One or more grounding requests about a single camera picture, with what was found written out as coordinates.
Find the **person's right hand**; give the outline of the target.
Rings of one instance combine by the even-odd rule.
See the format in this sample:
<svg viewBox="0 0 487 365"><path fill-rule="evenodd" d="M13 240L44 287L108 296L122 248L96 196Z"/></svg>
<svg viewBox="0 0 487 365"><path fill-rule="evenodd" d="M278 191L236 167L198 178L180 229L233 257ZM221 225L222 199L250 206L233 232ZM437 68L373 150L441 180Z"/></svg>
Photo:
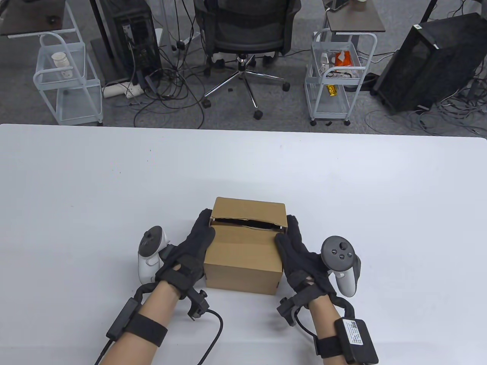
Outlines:
<svg viewBox="0 0 487 365"><path fill-rule="evenodd" d="M315 284L321 295L336 295L329 279L330 269L324 264L320 254L310 252L304 245L295 216L287 215L287 230L285 233L277 233L274 241L287 282L296 293Z"/></svg>

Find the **person's left hand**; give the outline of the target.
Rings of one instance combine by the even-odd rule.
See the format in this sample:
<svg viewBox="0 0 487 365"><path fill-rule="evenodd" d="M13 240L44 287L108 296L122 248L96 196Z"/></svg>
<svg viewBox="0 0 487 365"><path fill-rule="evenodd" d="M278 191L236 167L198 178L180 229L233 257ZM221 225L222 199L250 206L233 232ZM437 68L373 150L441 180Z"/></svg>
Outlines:
<svg viewBox="0 0 487 365"><path fill-rule="evenodd" d="M202 210L186 240L170 250L163 266L156 272L155 281L172 285L179 292L181 300L204 276L206 252L216 235L209 224L211 217L212 209Z"/></svg>

